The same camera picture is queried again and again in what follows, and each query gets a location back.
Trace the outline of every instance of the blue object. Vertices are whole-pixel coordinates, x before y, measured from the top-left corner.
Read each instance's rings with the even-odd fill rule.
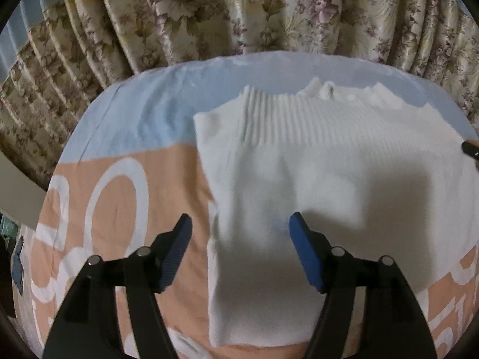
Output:
[[[300,213],[296,212],[289,218],[289,235],[298,253],[307,281],[317,291],[324,289],[322,277],[323,263],[310,241],[307,227]]]
[[[13,266],[11,268],[11,279],[15,283],[20,295],[23,295],[23,265],[20,260],[20,253],[23,248],[23,236],[18,240],[17,248],[13,254]]]
[[[175,238],[161,264],[160,289],[164,291],[173,283],[176,272],[180,266],[186,247],[192,235],[192,223],[189,216],[184,215],[180,218],[177,226],[173,229]]]

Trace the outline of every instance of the folded sweater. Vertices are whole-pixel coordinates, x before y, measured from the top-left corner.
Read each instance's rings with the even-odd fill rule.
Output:
[[[195,116],[214,197],[213,346],[310,338],[324,297],[289,238],[295,211],[358,258],[394,257],[416,292],[476,243],[478,178],[461,137],[431,106],[403,104],[383,86],[367,90],[377,98],[329,83],[297,95],[246,87]]]

